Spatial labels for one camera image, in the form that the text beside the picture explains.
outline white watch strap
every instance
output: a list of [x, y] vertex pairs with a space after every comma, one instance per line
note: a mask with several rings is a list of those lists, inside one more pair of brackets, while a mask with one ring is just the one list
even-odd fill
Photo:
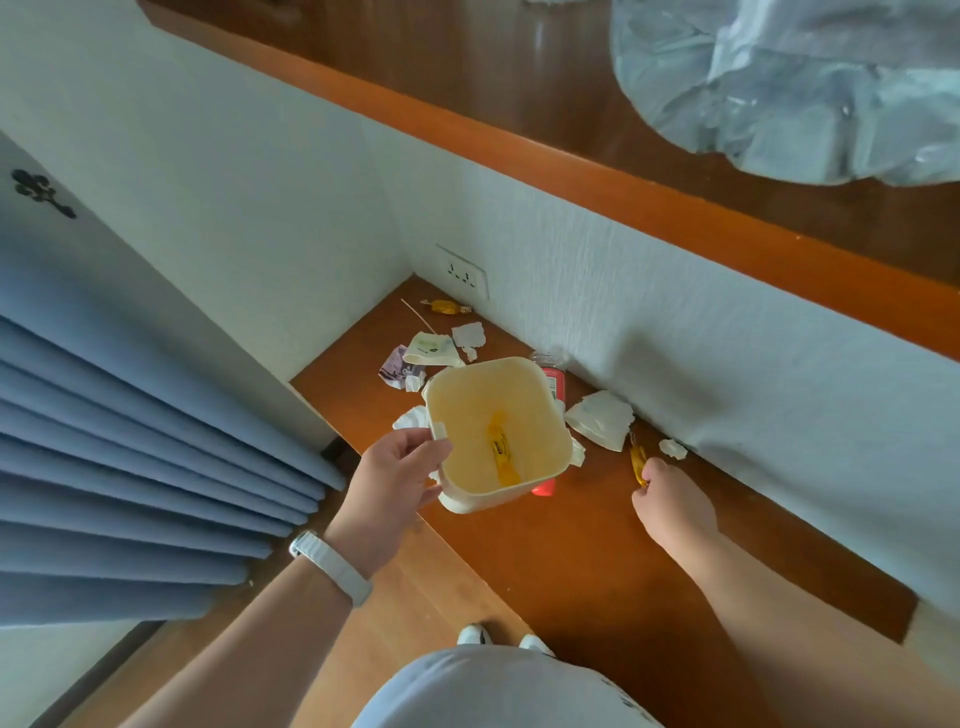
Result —
[[323, 573], [333, 579], [333, 583], [340, 587], [344, 594], [353, 600], [354, 607], [359, 607], [367, 601], [367, 597], [373, 591], [373, 584], [361, 576], [347, 559], [321, 541], [313, 531], [303, 531], [294, 539], [290, 544], [290, 553], [294, 558], [302, 554], [316, 564]]

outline yellow wrapper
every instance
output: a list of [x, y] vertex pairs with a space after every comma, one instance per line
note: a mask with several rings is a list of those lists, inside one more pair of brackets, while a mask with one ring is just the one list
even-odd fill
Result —
[[431, 311], [436, 313], [445, 313], [450, 316], [456, 315], [458, 313], [470, 313], [473, 309], [468, 305], [460, 305], [453, 301], [443, 301], [437, 299], [436, 301], [421, 301], [421, 303], [430, 306]]
[[649, 488], [650, 483], [643, 479], [643, 466], [647, 464], [647, 451], [636, 442], [636, 435], [630, 433], [630, 464], [634, 467], [634, 477], [642, 488]]
[[520, 474], [514, 468], [510, 454], [510, 444], [507, 434], [503, 431], [503, 413], [496, 412], [487, 425], [487, 437], [493, 450], [493, 460], [496, 462], [496, 479], [504, 488], [520, 484]]

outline shoe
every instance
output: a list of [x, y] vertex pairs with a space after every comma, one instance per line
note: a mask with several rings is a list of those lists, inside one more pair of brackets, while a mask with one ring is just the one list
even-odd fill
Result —
[[457, 644], [493, 644], [490, 632], [484, 629], [483, 624], [468, 624], [460, 630]]
[[542, 652], [548, 657], [556, 657], [553, 650], [546, 646], [546, 643], [537, 635], [524, 635], [523, 639], [520, 640], [520, 649], [530, 649], [534, 652]]

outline wooden shelf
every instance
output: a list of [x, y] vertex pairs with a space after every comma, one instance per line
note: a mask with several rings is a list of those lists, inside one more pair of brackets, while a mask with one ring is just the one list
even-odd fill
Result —
[[648, 128], [607, 0], [140, 0], [158, 27], [755, 279], [960, 360], [960, 184], [815, 187]]
[[[401, 302], [445, 297], [410, 278], [350, 328], [292, 384], [362, 452], [419, 394], [391, 389], [376, 372], [422, 323]], [[422, 312], [440, 333], [483, 321], [480, 360], [526, 356], [530, 348], [476, 315]], [[567, 400], [591, 392], [567, 376]], [[649, 452], [662, 434], [639, 423]], [[558, 478], [553, 497], [525, 496], [466, 516], [439, 504], [423, 518], [558, 655], [603, 672], [664, 725], [774, 725], [733, 644], [686, 574], [646, 535], [630, 495], [627, 452], [578, 438], [581, 469]], [[913, 593], [776, 503], [690, 454], [683, 469], [713, 500], [721, 530], [770, 568], [901, 642]]]

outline right hand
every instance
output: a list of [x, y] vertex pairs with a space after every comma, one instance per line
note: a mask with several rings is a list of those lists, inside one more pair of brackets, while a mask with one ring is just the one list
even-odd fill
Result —
[[650, 486], [634, 491], [634, 508], [650, 538], [667, 553], [717, 537], [713, 503], [680, 468], [653, 457], [643, 468], [643, 479]]

